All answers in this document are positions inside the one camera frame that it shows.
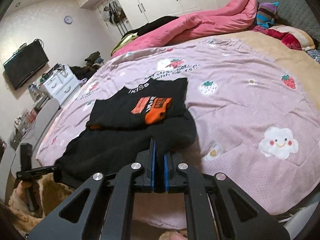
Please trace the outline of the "left hand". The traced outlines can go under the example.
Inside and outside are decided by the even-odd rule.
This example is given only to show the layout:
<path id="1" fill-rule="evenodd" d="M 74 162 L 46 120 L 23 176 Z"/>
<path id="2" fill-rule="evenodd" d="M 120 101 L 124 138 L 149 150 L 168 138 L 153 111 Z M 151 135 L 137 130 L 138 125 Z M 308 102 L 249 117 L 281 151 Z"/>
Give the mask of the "left hand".
<path id="1" fill-rule="evenodd" d="M 16 194 L 19 196 L 21 200 L 26 200 L 27 199 L 26 191 L 32 186 L 33 186 L 33 183 L 31 182 L 20 181 L 16 188 Z"/>

